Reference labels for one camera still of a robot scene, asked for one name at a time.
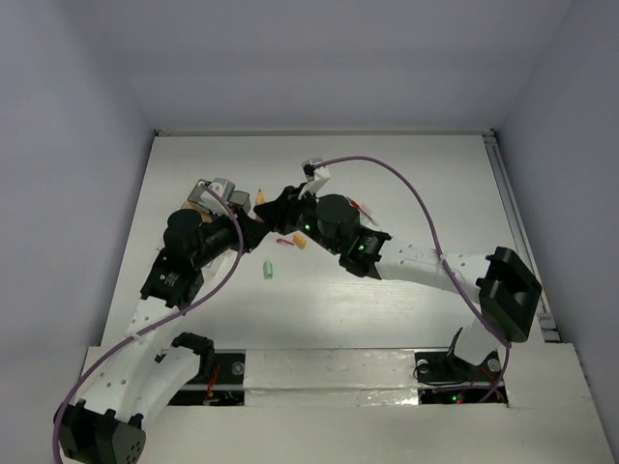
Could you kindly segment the orange pastel marker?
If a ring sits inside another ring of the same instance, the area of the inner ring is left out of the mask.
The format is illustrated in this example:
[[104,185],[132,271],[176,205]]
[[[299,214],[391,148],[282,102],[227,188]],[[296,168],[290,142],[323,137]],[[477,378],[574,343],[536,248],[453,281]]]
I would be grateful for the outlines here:
[[258,216],[259,207],[263,205],[265,202],[266,200],[265,200],[264,192],[260,188],[257,191],[256,197],[255,197],[255,204],[254,204],[254,212],[256,213],[257,216]]

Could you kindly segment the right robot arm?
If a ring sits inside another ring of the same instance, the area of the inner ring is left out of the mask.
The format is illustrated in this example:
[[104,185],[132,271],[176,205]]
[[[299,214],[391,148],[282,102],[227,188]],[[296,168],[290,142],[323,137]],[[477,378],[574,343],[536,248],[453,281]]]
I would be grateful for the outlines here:
[[468,382],[496,359],[499,346],[529,337],[542,285],[510,248],[499,246],[489,255],[419,248],[364,226],[345,196],[318,197],[301,188],[288,187],[253,210],[277,233],[305,234],[354,276],[413,282],[452,292],[473,305],[472,322],[457,330],[447,350],[417,356],[416,374],[423,383]]

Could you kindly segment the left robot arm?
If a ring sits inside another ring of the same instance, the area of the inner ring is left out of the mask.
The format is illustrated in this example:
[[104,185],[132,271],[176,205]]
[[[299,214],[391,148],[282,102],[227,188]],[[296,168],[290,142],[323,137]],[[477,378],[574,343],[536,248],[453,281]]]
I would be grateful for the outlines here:
[[242,256],[268,232],[230,207],[207,215],[181,209],[168,218],[124,338],[81,375],[54,416],[55,461],[138,461],[147,428],[178,390],[216,375],[213,341],[179,330],[181,317],[205,303],[198,293],[226,253]]

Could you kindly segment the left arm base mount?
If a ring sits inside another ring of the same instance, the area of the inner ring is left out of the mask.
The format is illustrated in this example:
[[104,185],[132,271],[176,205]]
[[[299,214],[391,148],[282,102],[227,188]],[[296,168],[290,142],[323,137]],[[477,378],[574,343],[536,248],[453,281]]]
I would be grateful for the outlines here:
[[214,342],[194,333],[181,333],[171,343],[199,357],[197,374],[168,402],[169,406],[243,406],[245,351],[216,350]]

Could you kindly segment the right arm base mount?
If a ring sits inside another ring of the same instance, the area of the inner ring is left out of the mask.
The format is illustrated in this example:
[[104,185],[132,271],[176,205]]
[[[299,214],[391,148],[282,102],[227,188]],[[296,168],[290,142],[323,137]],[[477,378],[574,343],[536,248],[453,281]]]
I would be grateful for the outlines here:
[[422,405],[509,403],[503,378],[503,363],[498,351],[490,351],[477,364],[466,362],[455,355],[462,329],[454,335],[447,349],[415,353],[413,378],[418,382],[419,401]]

